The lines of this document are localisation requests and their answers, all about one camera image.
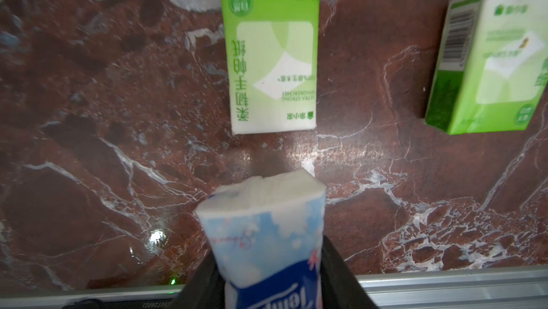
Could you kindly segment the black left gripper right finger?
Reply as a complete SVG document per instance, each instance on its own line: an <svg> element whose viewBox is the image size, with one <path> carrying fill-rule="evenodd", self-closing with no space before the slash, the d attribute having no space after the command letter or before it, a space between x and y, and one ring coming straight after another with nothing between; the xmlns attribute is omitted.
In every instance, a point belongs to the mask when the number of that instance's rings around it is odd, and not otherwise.
<svg viewBox="0 0 548 309"><path fill-rule="evenodd" d="M321 295L326 309L378 309L327 236L323 236Z"/></svg>

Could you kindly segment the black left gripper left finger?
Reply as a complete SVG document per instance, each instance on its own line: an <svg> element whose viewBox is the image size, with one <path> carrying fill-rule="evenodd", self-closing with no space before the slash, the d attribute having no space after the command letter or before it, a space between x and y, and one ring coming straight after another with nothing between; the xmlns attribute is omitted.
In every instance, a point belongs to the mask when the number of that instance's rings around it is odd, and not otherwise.
<svg viewBox="0 0 548 309"><path fill-rule="evenodd" d="M168 307L172 309L225 308L225 280L219 273L212 251L208 252L194 276Z"/></svg>

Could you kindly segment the green tissue pack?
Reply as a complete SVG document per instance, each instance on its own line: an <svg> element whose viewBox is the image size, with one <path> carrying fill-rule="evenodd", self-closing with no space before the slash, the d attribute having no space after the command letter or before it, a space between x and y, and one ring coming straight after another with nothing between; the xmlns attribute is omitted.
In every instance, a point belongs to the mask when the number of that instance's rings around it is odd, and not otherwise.
<svg viewBox="0 0 548 309"><path fill-rule="evenodd" d="M235 135L317 126L320 0L221 0Z"/></svg>
<svg viewBox="0 0 548 309"><path fill-rule="evenodd" d="M450 0L425 123L525 130L547 85L547 0Z"/></svg>

